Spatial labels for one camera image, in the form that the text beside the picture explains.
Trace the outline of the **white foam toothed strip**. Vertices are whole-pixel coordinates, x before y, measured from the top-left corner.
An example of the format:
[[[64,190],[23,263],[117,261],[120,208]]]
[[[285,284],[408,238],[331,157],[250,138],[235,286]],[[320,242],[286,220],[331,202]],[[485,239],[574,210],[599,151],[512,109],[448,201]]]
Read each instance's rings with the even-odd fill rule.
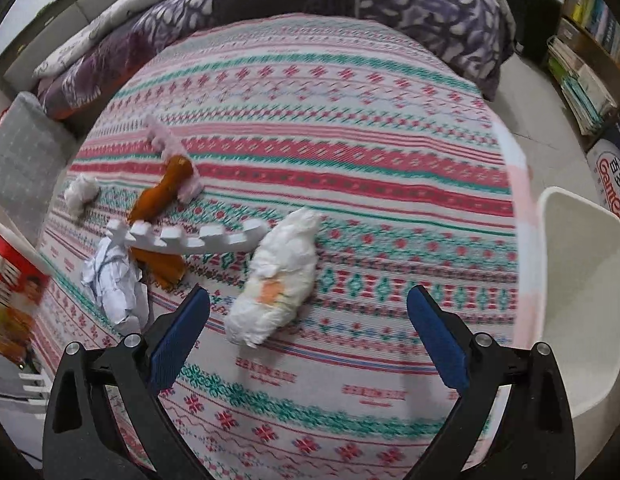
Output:
[[[106,226],[106,235],[116,244],[182,256],[252,252],[269,232],[270,226],[261,219],[248,219],[236,231],[208,223],[196,234],[188,234],[182,226],[165,226],[156,233],[150,223],[143,221],[128,226],[124,220],[110,219]]]

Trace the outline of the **grey bed headboard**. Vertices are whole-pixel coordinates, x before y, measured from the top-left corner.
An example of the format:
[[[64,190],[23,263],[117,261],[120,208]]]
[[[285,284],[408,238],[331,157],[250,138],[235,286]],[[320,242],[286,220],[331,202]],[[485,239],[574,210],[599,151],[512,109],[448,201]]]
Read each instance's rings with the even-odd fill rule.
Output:
[[[15,0],[0,24],[0,90],[30,91],[36,67],[116,0]]]

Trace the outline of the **patterned round tablecloth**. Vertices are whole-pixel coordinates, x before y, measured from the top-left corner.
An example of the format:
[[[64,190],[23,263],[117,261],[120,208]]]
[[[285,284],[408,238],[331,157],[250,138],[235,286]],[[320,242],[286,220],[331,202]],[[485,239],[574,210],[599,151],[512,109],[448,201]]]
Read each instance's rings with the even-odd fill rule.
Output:
[[[210,296],[208,324],[161,396],[177,430],[218,479],[402,478],[455,401],[407,319],[410,289],[501,344],[523,329],[526,171],[479,90],[409,37],[351,18],[246,21],[163,50],[110,99],[69,167],[100,182],[95,202],[77,220],[56,200],[46,218],[53,276],[34,345],[49,370],[71,341],[118,341],[81,271],[106,223],[162,176],[147,117],[203,177],[163,226],[234,230],[302,207],[322,217],[312,295],[255,349],[224,333],[247,255],[193,257],[176,288],[150,284],[157,314],[195,285]]]

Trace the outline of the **red crushed carton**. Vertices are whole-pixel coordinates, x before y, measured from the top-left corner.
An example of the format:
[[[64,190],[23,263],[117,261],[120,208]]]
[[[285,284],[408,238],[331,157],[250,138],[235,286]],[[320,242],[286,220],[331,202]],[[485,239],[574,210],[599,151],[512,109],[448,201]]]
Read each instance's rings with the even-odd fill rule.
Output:
[[[51,273],[27,241],[0,222],[0,355],[20,367]]]

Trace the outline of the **white paper ball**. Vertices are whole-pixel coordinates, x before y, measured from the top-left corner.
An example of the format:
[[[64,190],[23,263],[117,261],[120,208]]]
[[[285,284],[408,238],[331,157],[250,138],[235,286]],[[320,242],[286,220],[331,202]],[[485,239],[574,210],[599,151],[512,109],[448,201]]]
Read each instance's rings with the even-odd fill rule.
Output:
[[[144,330],[150,318],[147,286],[126,246],[103,237],[84,263],[81,283],[118,334]]]

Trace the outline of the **white floral tissue wad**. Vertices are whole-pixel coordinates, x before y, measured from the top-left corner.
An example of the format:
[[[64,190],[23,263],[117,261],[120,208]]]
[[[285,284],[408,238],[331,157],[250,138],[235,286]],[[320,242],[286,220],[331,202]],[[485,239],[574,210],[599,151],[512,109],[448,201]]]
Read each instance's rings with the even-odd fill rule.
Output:
[[[225,315],[232,344],[263,344],[289,324],[314,288],[316,235],[323,217],[307,207],[287,214],[255,248],[244,289]]]

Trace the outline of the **small white tissue ball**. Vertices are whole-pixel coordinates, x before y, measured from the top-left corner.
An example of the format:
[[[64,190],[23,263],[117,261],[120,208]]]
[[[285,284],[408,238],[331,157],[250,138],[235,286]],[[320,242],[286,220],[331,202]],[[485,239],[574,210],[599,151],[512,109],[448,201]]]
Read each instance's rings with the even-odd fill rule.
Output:
[[[100,192],[97,180],[88,174],[78,174],[64,191],[64,201],[71,217],[79,218],[84,207],[93,202]]]

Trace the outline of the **black bench cabinet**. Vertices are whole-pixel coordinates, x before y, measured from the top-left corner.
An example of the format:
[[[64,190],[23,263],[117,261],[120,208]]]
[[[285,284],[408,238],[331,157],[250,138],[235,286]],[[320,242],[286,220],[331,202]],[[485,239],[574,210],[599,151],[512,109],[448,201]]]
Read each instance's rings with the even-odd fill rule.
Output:
[[[547,41],[555,34],[561,3],[558,0],[507,0],[517,25],[517,51],[536,65],[542,65]]]

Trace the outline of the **white plastic trash bin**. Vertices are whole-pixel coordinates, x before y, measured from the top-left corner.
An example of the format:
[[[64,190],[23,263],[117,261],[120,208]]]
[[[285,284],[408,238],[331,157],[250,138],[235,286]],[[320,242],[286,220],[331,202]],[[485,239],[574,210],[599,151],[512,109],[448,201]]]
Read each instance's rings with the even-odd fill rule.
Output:
[[[620,219],[564,188],[538,199],[541,296],[535,337],[554,352],[574,417],[620,373]]]

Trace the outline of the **upper blue Ganten box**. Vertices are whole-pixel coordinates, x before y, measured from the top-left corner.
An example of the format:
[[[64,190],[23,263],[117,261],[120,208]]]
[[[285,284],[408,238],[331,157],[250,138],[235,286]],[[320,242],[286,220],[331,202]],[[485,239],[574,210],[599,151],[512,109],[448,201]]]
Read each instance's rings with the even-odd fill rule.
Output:
[[[620,219],[620,119],[605,128],[586,160],[602,204]]]

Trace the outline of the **wooden bookshelf with books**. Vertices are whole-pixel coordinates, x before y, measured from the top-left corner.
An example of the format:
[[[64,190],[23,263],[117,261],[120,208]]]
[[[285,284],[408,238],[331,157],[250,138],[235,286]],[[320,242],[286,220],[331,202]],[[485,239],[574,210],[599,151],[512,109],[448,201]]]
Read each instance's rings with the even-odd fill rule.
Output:
[[[612,93],[620,94],[620,22],[607,0],[564,0],[558,32]]]

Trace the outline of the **grey checked cushion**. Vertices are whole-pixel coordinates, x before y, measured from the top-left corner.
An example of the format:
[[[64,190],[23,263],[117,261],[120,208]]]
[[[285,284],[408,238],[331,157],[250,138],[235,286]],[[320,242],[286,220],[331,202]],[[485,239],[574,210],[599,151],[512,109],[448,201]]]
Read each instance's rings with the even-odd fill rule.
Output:
[[[37,245],[60,174],[78,140],[29,92],[0,121],[0,221]]]

